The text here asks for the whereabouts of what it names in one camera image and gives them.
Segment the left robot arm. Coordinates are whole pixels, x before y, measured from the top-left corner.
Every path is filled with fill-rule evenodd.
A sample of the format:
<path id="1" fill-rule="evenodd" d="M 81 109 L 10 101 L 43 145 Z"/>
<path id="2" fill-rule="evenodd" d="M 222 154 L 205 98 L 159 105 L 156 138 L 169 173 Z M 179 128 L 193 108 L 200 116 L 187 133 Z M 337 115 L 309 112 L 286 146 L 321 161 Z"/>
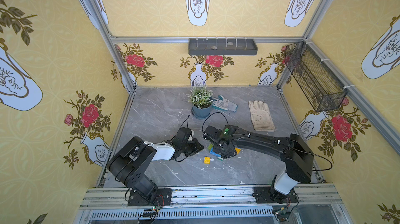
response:
<path id="1" fill-rule="evenodd" d="M 107 169 L 116 181 L 147 201 L 154 201 L 160 195 L 158 186 L 145 175 L 145 171 L 153 161 L 177 161 L 181 154 L 187 158 L 204 150 L 193 134 L 190 128 L 181 127 L 172 139 L 161 143 L 133 137 L 109 160 Z"/>

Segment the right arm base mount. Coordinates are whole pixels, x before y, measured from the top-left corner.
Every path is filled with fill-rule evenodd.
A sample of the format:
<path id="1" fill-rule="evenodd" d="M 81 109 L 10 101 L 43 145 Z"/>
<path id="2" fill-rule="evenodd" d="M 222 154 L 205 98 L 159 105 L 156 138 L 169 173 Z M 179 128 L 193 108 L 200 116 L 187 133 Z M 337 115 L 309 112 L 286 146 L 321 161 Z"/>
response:
<path id="1" fill-rule="evenodd" d="M 276 191 L 273 187 L 254 187 L 252 197 L 255 198 L 257 204 L 277 203 L 289 205 L 299 202 L 294 189 L 285 195 Z"/>

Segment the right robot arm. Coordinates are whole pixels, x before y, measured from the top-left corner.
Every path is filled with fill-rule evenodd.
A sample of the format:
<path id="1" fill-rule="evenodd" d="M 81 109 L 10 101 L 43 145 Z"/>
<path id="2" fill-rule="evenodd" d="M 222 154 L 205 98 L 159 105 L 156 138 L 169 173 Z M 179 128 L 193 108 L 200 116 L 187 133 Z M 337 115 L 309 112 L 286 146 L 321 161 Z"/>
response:
<path id="1" fill-rule="evenodd" d="M 213 152 L 224 159 L 236 156 L 236 149 L 247 149 L 284 162 L 285 169 L 273 180 L 271 193 L 288 195 L 297 184 L 311 182 L 314 153 L 297 134 L 273 137 L 226 125 L 223 129 L 207 126 L 203 138 L 213 143 Z"/>

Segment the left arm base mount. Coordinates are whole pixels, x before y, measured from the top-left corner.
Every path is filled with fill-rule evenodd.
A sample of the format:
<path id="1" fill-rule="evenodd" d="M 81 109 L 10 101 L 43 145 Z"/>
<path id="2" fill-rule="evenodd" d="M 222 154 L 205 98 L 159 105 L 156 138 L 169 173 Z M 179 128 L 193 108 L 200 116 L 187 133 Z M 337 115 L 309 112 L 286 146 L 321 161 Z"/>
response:
<path id="1" fill-rule="evenodd" d="M 138 190 L 130 191 L 128 206 L 169 206 L 172 199 L 171 188 L 157 188 L 145 197 Z"/>

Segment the yellow lego brick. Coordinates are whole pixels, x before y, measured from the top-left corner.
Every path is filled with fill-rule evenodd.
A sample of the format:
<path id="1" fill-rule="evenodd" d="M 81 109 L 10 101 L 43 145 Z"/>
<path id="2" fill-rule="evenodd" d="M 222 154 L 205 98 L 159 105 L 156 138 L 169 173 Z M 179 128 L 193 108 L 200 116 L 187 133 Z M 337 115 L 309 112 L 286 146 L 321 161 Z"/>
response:
<path id="1" fill-rule="evenodd" d="M 210 164 L 211 158 L 210 157 L 204 157 L 204 164 Z"/>

